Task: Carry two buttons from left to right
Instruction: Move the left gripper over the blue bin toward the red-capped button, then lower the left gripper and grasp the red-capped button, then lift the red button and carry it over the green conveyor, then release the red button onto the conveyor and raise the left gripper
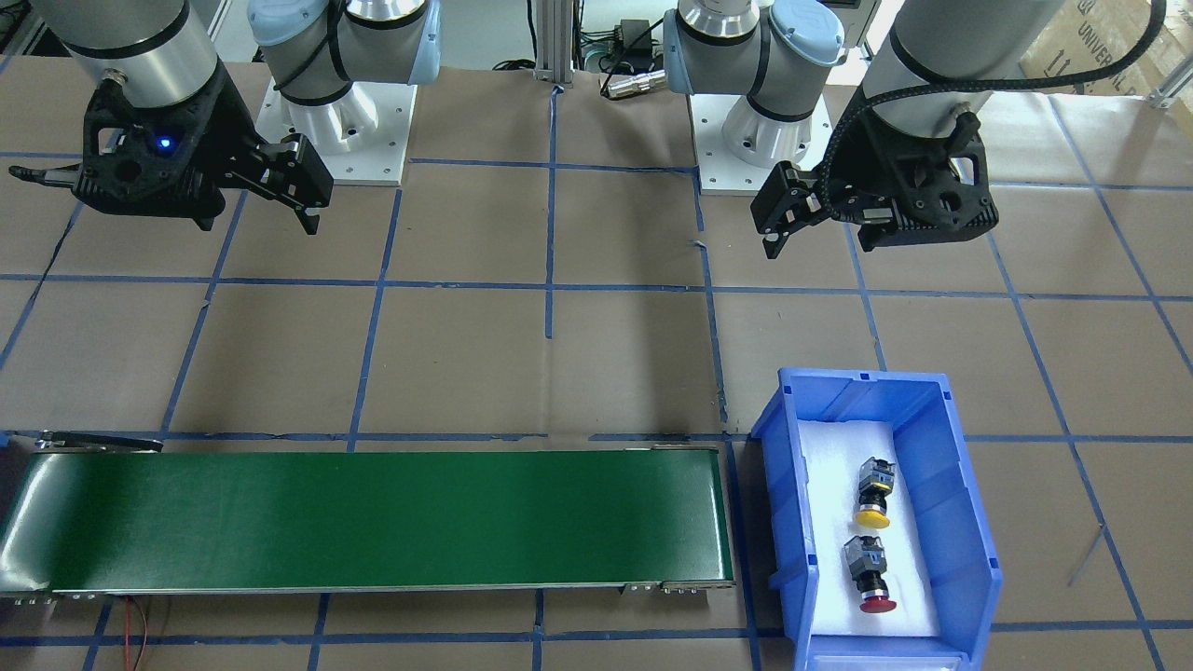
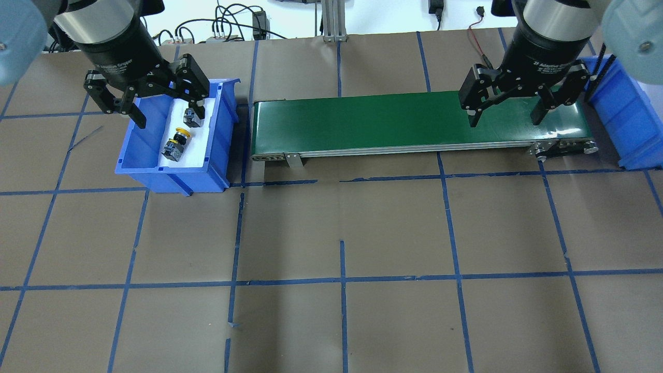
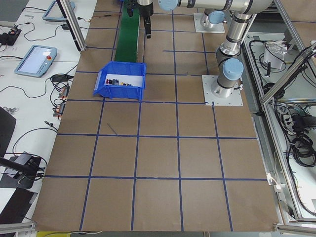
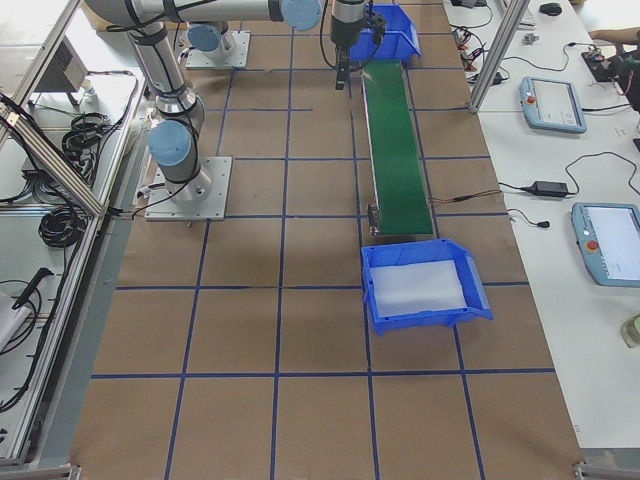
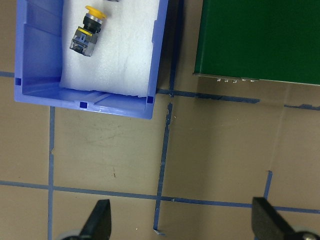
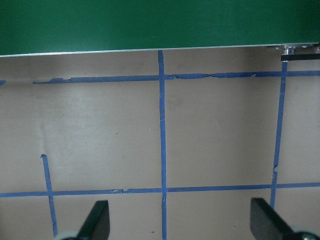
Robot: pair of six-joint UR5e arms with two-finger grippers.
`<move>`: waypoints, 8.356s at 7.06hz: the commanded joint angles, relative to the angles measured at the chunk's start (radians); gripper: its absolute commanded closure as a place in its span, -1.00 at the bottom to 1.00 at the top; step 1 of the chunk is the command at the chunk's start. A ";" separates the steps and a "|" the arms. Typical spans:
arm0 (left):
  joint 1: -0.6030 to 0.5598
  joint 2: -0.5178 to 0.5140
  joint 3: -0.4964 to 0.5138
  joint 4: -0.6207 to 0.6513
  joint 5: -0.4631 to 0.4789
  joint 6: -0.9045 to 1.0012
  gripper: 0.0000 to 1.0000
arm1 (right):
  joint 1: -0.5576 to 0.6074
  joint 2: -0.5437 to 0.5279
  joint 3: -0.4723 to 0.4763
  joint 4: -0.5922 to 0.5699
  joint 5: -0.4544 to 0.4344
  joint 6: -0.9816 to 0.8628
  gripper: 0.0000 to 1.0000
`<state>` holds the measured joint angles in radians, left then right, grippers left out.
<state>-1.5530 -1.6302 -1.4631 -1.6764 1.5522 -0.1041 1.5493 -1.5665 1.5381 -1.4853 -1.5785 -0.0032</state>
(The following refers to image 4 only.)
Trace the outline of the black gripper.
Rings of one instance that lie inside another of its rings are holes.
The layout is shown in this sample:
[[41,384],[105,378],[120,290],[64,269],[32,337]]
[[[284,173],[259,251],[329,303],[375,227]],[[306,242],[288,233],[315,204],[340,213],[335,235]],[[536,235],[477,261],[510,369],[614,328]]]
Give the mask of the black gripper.
[[336,46],[336,90],[343,90],[349,79],[348,49],[357,43],[363,21],[363,0],[335,0],[333,2],[330,39]]

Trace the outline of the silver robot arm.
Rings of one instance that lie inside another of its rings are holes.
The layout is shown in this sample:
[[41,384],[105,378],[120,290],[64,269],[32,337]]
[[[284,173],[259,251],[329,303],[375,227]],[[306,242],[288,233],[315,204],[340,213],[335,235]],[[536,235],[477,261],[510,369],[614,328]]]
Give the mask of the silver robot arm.
[[211,58],[229,56],[236,47],[233,33],[226,21],[191,23],[187,38],[192,47]]
[[362,1],[91,1],[89,9],[107,22],[108,31],[126,34],[155,95],[161,119],[148,136],[148,148],[165,180],[171,201],[201,199],[210,191],[199,159],[204,122],[201,98],[187,85],[166,24],[185,23],[200,51],[224,49],[230,21],[269,21],[308,31],[330,24],[336,54],[336,87],[350,75],[350,49],[364,27]]

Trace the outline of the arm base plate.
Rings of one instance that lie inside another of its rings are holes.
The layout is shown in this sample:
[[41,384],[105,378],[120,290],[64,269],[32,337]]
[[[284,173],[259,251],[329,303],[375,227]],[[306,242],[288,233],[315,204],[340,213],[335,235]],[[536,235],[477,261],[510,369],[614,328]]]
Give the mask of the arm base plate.
[[154,182],[163,186],[150,193],[150,206],[143,211],[149,221],[199,221],[225,218],[233,159],[229,156],[200,157],[200,173],[177,195],[171,193],[179,185],[166,184],[163,173],[157,169]]
[[187,32],[190,50],[186,68],[190,70],[244,69],[248,60],[249,31],[221,33],[211,25],[192,25]]

